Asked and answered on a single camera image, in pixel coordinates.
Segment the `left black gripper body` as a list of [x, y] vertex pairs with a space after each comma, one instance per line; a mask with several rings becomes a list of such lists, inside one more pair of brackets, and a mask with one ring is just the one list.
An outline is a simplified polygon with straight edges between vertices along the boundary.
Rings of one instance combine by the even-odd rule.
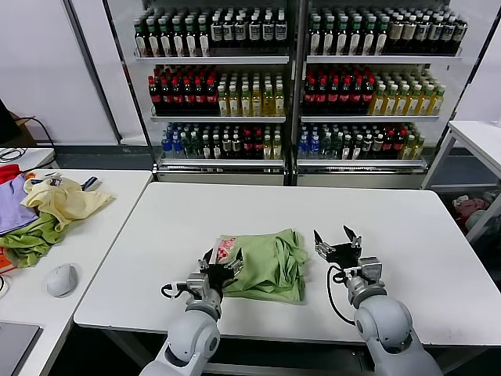
[[223, 289], [231, 284], [235, 279], [233, 269], [220, 264], [210, 264], [207, 268], [207, 276], [211, 289], [222, 292]]

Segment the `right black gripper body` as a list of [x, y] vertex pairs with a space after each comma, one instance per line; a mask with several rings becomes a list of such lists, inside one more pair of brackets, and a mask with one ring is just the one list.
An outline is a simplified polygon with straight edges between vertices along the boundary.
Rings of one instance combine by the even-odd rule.
[[355, 247], [351, 243], [336, 244], [330, 246], [326, 261], [338, 265], [341, 269], [348, 269], [358, 265], [361, 254], [361, 247]]

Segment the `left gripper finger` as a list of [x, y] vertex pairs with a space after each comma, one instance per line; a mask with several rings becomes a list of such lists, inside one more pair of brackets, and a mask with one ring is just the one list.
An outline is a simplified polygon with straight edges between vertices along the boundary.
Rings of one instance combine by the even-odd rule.
[[233, 274], [239, 274], [243, 268], [243, 253], [239, 250], [236, 257], [227, 264], [227, 269], [231, 270]]
[[213, 270], [213, 264], [211, 263], [211, 258], [213, 254], [214, 249], [211, 248], [209, 251], [207, 251], [201, 259], [198, 260], [199, 262], [199, 271], [201, 273], [209, 273], [210, 271]]

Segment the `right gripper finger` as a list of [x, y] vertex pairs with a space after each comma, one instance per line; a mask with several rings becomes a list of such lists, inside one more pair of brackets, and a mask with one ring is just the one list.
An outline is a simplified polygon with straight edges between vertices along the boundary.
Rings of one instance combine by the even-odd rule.
[[361, 248], [362, 247], [362, 237], [357, 236], [355, 231], [351, 228], [343, 225], [344, 232], [349, 240], [348, 244], [351, 248]]
[[331, 259], [335, 255], [335, 249], [329, 245], [328, 243], [324, 242], [319, 233], [316, 230], [313, 230], [314, 233], [314, 241], [315, 241], [315, 252], [322, 258], [322, 259]]

